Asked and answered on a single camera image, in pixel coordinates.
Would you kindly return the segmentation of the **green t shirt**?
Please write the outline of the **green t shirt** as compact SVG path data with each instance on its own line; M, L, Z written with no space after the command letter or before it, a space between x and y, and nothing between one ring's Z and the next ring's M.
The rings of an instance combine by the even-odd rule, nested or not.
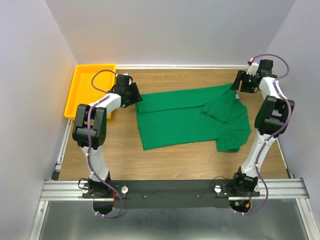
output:
M215 141L237 152L249 139L248 110L231 84L143 94L136 119L144 150Z

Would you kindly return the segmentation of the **yellow plastic tray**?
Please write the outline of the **yellow plastic tray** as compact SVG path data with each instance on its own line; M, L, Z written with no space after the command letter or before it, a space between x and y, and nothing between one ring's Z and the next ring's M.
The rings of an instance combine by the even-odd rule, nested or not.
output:
M64 116L74 120L80 104L91 104L104 97L105 93L94 89L91 85L93 76L101 71L94 79L94 85L104 91L109 91L115 84L116 64L79 64L75 67L70 90L64 110Z

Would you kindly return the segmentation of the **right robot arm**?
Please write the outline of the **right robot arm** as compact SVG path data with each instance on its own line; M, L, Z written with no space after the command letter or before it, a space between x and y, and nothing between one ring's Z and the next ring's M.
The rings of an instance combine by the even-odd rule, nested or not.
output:
M234 174L230 191L235 196L246 196L254 192L261 179L260 170L272 144L283 134L291 119L295 102L288 99L279 86L280 77L273 74L274 62L266 58L256 62L252 57L247 71L237 73L231 90L253 94L261 91L263 103L254 122L255 138L249 154Z

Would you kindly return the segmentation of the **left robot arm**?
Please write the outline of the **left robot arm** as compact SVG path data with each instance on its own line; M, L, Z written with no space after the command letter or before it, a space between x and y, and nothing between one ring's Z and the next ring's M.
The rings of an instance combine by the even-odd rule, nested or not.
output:
M84 194L101 198L114 194L110 171L105 164L103 145L107 137L107 115L114 110L126 108L143 100L137 84L128 73L115 74L115 84L105 91L94 85L101 70L91 79L95 90L104 93L99 100L77 107L72 139L81 148L89 168L87 183L81 188Z

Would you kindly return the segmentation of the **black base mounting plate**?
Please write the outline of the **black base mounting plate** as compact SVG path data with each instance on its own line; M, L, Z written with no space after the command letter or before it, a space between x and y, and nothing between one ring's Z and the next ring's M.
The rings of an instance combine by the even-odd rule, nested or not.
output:
M110 187L86 180L80 187L93 208L116 209L229 208L247 212L252 197L260 196L255 186L232 179L213 180L113 180Z

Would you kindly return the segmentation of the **aluminium front rail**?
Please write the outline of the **aluminium front rail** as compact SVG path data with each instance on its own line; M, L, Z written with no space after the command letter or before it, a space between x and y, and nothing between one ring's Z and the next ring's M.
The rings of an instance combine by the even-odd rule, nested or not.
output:
M266 179L269 199L308 199L310 197L302 178ZM84 201L77 181L45 181L41 201Z

